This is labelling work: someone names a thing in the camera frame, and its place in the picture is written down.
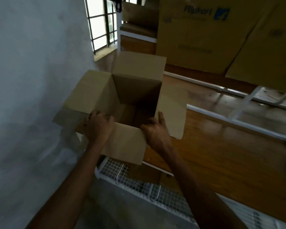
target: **cardboard box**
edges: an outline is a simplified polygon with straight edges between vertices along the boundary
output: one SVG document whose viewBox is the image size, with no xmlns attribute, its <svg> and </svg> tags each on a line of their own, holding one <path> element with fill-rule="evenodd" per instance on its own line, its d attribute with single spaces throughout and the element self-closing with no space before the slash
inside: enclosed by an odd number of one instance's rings
<svg viewBox="0 0 286 229">
<path fill-rule="evenodd" d="M 124 22 L 157 30 L 159 0 L 146 0 L 144 6 L 122 1 L 122 15 Z"/>
<path fill-rule="evenodd" d="M 286 92 L 286 0 L 272 0 L 226 77 Z"/>
<path fill-rule="evenodd" d="M 266 0 L 160 0 L 156 55 L 185 68 L 225 74 Z"/>
<path fill-rule="evenodd" d="M 62 111 L 76 119 L 93 110 L 114 115 L 118 122 L 101 154 L 140 165 L 147 144 L 139 127 L 158 111 L 169 134 L 183 136 L 187 92 L 162 83 L 165 63 L 165 57 L 120 52 L 112 73 L 90 70 L 81 78 Z"/>
</svg>

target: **white wire mesh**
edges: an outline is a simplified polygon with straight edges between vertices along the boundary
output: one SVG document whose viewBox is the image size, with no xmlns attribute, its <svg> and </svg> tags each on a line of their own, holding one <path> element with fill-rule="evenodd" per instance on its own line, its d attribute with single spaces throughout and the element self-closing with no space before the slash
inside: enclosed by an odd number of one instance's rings
<svg viewBox="0 0 286 229">
<path fill-rule="evenodd" d="M 197 225 L 185 198 L 161 185 L 127 178 L 128 166 L 111 158 L 101 167 L 100 178 L 143 198 L 174 215 Z M 249 229 L 286 229 L 286 223 L 258 212 L 227 197 L 218 195 Z"/>
</svg>

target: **gray wall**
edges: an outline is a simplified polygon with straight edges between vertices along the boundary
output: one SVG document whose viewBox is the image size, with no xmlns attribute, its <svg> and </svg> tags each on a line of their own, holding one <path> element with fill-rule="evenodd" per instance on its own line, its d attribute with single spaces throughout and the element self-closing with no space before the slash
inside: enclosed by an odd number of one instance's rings
<svg viewBox="0 0 286 229">
<path fill-rule="evenodd" d="M 0 228 L 23 228 L 76 162 L 52 118 L 94 69 L 84 0 L 0 0 Z"/>
</svg>

